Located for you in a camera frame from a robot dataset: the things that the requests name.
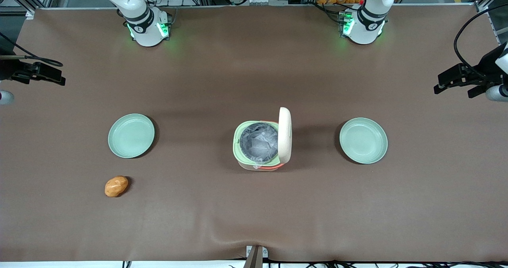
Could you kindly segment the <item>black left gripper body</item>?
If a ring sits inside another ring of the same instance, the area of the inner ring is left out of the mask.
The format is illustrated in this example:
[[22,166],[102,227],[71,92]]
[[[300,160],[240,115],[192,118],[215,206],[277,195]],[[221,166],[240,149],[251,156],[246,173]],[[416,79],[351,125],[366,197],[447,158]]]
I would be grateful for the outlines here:
[[484,76],[484,80],[494,85],[507,85],[508,46],[507,42],[485,54],[476,69]]

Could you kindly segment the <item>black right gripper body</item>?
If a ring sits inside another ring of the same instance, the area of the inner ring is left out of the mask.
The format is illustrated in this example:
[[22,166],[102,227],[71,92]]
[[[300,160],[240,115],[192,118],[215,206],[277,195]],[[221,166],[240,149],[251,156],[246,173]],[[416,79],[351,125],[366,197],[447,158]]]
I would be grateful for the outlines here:
[[24,62],[21,62],[20,60],[1,59],[0,60],[0,81],[11,80],[11,81],[24,82],[25,80],[22,80],[18,77],[13,78],[13,75],[15,75],[16,72],[19,70],[24,70]]

